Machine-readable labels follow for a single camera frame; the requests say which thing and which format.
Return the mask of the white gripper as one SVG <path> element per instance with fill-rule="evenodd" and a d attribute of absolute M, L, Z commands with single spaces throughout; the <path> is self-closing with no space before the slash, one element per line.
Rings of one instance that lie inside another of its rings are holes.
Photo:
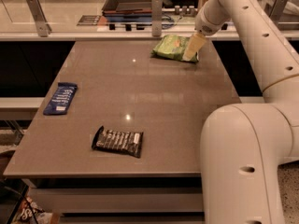
<path fill-rule="evenodd" d="M 190 61 L 206 43 L 206 36 L 216 34 L 231 16 L 219 0 L 208 0 L 195 18 L 195 30 L 183 54 L 183 60 Z"/>

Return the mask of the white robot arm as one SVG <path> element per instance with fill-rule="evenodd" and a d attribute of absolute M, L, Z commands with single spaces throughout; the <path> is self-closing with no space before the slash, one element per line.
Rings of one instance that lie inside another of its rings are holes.
<path fill-rule="evenodd" d="M 258 0 L 208 0 L 197 32 L 214 35 L 231 20 L 263 101 L 226 105 L 200 140 L 206 224 L 285 224 L 278 166 L 299 157 L 299 55 Z"/>

